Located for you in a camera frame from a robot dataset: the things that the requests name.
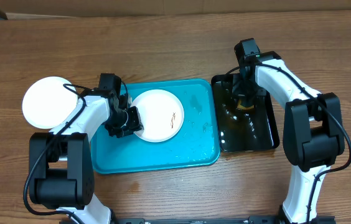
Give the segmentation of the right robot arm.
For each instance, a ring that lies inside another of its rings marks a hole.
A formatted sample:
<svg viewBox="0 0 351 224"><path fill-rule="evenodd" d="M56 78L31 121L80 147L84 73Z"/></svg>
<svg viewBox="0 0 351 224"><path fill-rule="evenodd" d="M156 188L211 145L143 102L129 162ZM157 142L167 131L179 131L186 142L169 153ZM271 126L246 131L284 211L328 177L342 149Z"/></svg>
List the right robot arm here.
<svg viewBox="0 0 351 224"><path fill-rule="evenodd" d="M306 85L277 53L262 53L253 38L240 41L234 51L240 70L231 87L236 107L256 108L255 97L264 90L284 108L283 149L292 171L277 222L320 223L316 205L324 177L336 172L337 156L351 146L340 101Z"/></svg>

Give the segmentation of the white plate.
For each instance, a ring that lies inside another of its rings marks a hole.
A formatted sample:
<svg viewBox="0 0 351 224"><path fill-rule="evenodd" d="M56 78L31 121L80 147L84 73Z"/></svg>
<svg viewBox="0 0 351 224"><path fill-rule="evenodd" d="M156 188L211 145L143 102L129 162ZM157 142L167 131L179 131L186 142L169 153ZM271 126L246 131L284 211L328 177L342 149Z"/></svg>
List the white plate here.
<svg viewBox="0 0 351 224"><path fill-rule="evenodd" d="M147 142L164 142L174 137L184 122L184 107L166 90L148 90L138 95L131 106L138 109L143 125L134 134Z"/></svg>
<svg viewBox="0 0 351 224"><path fill-rule="evenodd" d="M22 113L26 121L39 129L52 129L75 109L78 96L75 88L62 77L45 77L26 91Z"/></svg>

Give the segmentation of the yellow green scrub sponge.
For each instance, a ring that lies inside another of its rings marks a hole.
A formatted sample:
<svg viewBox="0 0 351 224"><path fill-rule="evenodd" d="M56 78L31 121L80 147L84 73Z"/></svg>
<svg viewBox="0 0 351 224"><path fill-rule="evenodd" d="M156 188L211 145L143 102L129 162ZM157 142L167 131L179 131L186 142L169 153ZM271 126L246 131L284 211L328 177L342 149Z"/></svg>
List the yellow green scrub sponge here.
<svg viewBox="0 0 351 224"><path fill-rule="evenodd" d="M255 108L255 105L247 105L242 99L239 99L236 108L241 111L252 110Z"/></svg>

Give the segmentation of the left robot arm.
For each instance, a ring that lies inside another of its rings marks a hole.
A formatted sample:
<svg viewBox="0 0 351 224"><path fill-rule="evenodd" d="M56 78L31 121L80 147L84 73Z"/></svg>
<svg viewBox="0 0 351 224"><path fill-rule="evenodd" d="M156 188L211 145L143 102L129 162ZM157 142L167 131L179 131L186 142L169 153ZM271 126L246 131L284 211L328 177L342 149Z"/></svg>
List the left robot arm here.
<svg viewBox="0 0 351 224"><path fill-rule="evenodd" d="M30 137L24 206L34 215L66 215L74 223L115 223L111 209L94 193L90 141L100 126L117 138L141 130L137 109L118 87L83 87L81 93L78 85L62 88L75 106L49 132Z"/></svg>

